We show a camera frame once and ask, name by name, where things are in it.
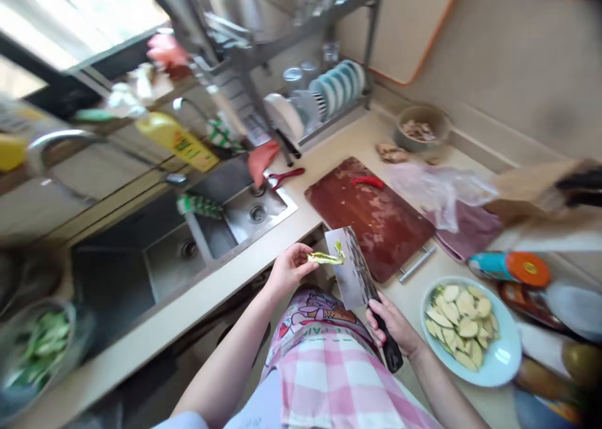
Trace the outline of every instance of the kitchen sink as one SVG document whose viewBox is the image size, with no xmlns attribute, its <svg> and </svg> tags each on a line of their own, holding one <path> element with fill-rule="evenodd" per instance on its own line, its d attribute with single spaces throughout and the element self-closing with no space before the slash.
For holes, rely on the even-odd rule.
<svg viewBox="0 0 602 429">
<path fill-rule="evenodd" d="M 96 356 L 120 336 L 222 267 L 297 207 L 282 189 L 251 186 L 245 157 L 209 174 L 192 173 L 186 190 L 222 205 L 223 218 L 177 211 L 169 189 L 142 208 L 71 249 L 76 299 L 97 318 L 88 353 Z"/>
</svg>

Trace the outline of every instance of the window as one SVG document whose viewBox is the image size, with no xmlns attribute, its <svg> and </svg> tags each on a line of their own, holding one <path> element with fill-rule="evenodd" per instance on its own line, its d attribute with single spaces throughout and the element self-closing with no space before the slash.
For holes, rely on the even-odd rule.
<svg viewBox="0 0 602 429">
<path fill-rule="evenodd" d="M 0 0 L 0 20 L 0 73 L 12 76 L 3 80 L 67 118 L 98 99 L 73 70 L 94 66 L 112 80 L 136 68 L 147 39 L 169 18 L 153 0 Z"/>
</svg>

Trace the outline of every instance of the white countertop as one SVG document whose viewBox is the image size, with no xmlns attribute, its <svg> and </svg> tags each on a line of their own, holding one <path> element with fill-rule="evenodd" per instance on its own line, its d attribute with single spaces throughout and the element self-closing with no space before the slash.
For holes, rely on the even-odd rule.
<svg viewBox="0 0 602 429">
<path fill-rule="evenodd" d="M 95 359 L 72 372 L 64 382 L 43 396 L 14 427 L 57 428 L 64 425 L 118 386 L 203 316 L 266 269 L 286 247 L 301 240 L 322 224 L 322 218 L 305 200 L 304 191 L 347 157 L 357 157 L 384 182 L 390 184 L 389 174 L 392 166 L 380 161 L 374 145 L 390 141 L 392 131 L 393 125 L 376 112 L 366 112 L 361 118 L 306 152 L 303 158 L 295 163 L 295 167 L 306 169 L 305 174 L 285 181 L 284 185 L 298 206 L 296 212 Z M 458 169 L 471 169 L 483 176 L 492 174 L 452 147 L 446 148 L 441 164 Z M 272 172 L 286 170 L 281 157 L 270 167 Z M 382 288 L 422 333 L 421 298 L 432 281 L 445 275 L 472 277 L 465 266 L 457 264 L 437 249 L 403 285 L 397 280 L 390 280 Z M 407 362 L 398 374 L 416 397 L 425 402 Z M 491 427 L 519 427 L 514 414 L 511 386 L 485 389 L 460 379 L 457 379 L 457 383 Z"/>
</svg>

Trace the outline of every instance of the dish rack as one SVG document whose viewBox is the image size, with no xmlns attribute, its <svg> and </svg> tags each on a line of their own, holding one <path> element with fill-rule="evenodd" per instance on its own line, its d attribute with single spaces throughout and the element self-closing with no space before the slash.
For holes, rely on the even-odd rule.
<svg viewBox="0 0 602 429">
<path fill-rule="evenodd" d="M 190 21 L 186 22 L 186 17 L 182 15 L 181 8 L 174 7 L 174 4 L 166 4 L 166 1 L 169 0 L 157 0 L 170 16 L 176 38 L 182 47 L 191 56 L 196 55 L 199 58 L 199 51 L 203 50 L 205 56 L 219 60 L 219 55 L 215 51 L 208 51 L 210 48 L 199 47 L 198 41 L 196 43 L 191 41 L 189 33 L 193 31 L 194 26 L 190 26 Z M 366 85 L 362 95 L 345 109 L 334 114 L 329 120 L 324 121 L 312 132 L 306 134 L 299 140 L 298 145 L 302 146 L 308 143 L 358 107 L 365 106 L 369 109 L 373 82 L 368 71 L 381 1 L 346 0 L 340 4 L 334 4 L 319 15 L 309 17 L 304 23 L 291 26 L 285 36 L 270 43 L 259 45 L 254 41 L 251 31 L 196 7 L 197 1 L 186 0 L 194 15 L 194 21 L 202 27 L 200 33 L 198 29 L 196 30 L 197 34 L 202 37 L 202 44 L 205 46 L 216 45 L 223 52 L 223 60 L 215 66 L 209 66 L 204 58 L 196 60 L 197 67 L 193 72 L 203 85 L 212 83 L 222 89 L 226 98 L 230 100 L 234 111 L 248 129 L 248 139 L 253 146 L 259 146 L 269 138 L 274 138 L 284 153 L 288 166 L 292 167 L 292 155 L 296 158 L 300 158 L 301 155 L 270 123 L 263 97 L 259 94 L 251 79 L 251 72 L 259 66 L 268 70 L 269 61 L 280 53 L 315 33 L 323 32 L 329 28 L 332 29 L 337 20 L 353 13 L 355 10 L 362 7 L 369 8 L 369 31 L 362 61 L 364 73 L 366 74 Z"/>
</svg>

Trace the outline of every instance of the cutting board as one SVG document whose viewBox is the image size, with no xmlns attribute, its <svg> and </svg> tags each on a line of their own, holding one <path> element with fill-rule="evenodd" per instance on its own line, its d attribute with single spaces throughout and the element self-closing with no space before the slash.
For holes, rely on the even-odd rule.
<svg viewBox="0 0 602 429">
<path fill-rule="evenodd" d="M 305 198 L 332 230 L 353 227 L 372 276 L 384 283 L 435 234 L 435 227 L 389 186 L 351 184 L 363 176 L 376 175 L 349 157 L 307 188 Z"/>
<path fill-rule="evenodd" d="M 454 0 L 382 0 L 370 67 L 400 84 L 417 76 L 443 26 Z M 364 60 L 369 26 L 368 9 L 361 9 L 337 24 L 341 52 Z"/>
</svg>

